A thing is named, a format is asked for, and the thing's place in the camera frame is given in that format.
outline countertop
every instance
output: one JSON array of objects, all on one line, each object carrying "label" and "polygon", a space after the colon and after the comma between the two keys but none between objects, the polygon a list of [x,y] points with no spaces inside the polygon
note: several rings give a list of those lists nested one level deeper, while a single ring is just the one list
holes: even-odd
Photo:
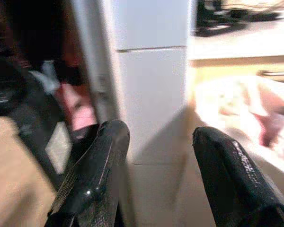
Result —
[{"label": "countertop", "polygon": [[249,23],[247,28],[212,37],[188,38],[188,59],[284,55],[284,20]]}]

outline black object on counter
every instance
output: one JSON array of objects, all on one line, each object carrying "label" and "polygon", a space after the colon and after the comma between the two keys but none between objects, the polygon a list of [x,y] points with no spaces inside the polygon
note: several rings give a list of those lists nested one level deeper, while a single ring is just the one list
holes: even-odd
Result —
[{"label": "black object on counter", "polygon": [[196,28],[191,31],[191,35],[210,37],[242,30],[245,27],[246,23],[231,17],[230,10],[222,9],[221,0],[198,0]]},{"label": "black object on counter", "polygon": [[271,12],[271,13],[253,13],[246,16],[248,22],[262,22],[262,21],[274,21],[277,20],[277,17],[280,16],[280,13]]},{"label": "black object on counter", "polygon": [[231,17],[237,18],[237,19],[244,19],[249,11],[247,9],[238,9],[238,8],[232,8],[231,11]]},{"label": "black object on counter", "polygon": [[235,139],[199,127],[193,146],[217,227],[284,227],[284,196]]}]

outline white cabinet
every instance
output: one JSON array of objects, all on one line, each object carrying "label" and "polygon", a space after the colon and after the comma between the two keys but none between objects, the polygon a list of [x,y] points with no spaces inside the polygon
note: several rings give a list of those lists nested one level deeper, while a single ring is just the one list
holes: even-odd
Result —
[{"label": "white cabinet", "polygon": [[118,50],[187,45],[187,0],[113,1]]},{"label": "white cabinet", "polygon": [[119,54],[124,120],[131,132],[129,156],[135,164],[170,164],[181,159],[185,56],[185,48]]}]

